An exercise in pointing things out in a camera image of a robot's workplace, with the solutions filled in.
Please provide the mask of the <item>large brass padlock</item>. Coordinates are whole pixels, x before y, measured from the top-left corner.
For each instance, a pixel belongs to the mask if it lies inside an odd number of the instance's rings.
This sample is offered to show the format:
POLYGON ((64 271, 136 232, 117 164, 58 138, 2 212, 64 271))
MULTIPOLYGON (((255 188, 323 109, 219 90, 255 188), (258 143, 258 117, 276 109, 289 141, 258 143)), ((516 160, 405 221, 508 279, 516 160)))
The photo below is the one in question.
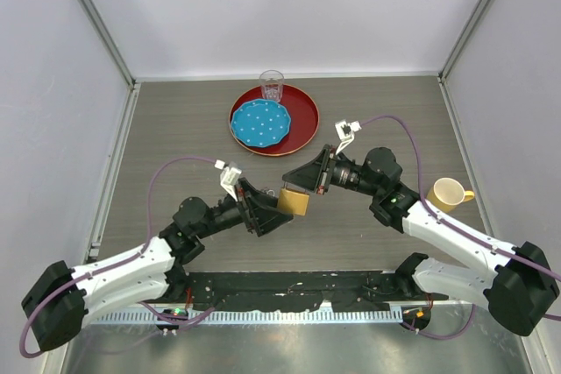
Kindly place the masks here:
POLYGON ((291 215, 305 216, 308 211, 309 198, 309 193, 285 182, 279 192, 277 209, 291 215))

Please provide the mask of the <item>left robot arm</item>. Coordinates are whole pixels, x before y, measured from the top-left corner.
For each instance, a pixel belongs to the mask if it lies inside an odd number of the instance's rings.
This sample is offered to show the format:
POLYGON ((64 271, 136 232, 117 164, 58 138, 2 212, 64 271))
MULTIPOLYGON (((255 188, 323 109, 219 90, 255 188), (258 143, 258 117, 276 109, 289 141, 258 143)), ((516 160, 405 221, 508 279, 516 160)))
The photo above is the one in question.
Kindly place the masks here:
POLYGON ((95 319, 147 300, 180 301, 187 291, 184 267, 204 250, 202 240, 239 224, 264 236, 293 220, 277 198, 240 179, 214 207, 188 197, 172 221, 146 243, 112 258, 70 267, 50 264, 23 298, 27 318, 19 344, 27 358, 71 341, 95 319))

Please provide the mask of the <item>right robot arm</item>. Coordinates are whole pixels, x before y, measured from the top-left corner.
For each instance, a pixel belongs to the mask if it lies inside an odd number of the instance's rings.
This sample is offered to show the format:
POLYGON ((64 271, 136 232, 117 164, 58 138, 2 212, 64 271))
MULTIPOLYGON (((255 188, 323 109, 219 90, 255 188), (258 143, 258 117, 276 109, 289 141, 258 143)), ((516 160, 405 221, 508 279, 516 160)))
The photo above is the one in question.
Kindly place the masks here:
POLYGON ((317 194, 331 186, 371 197, 369 207, 382 225, 430 243, 456 259, 447 265, 414 255, 402 265, 397 292, 413 300, 436 293, 486 309, 505 329, 530 335, 560 295, 555 274, 538 246, 515 246, 473 229, 401 182, 402 168, 386 147, 373 148, 358 165, 332 145, 282 179, 317 194))

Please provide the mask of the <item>black white keychain charm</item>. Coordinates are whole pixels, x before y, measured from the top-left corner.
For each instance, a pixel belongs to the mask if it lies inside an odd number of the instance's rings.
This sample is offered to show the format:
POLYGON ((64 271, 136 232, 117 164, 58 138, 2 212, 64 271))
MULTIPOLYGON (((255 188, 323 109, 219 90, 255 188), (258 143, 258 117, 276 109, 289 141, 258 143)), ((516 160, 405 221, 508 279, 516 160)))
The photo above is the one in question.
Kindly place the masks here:
POLYGON ((275 191, 272 188, 264 187, 261 189, 264 194, 270 195, 272 197, 275 196, 275 191))

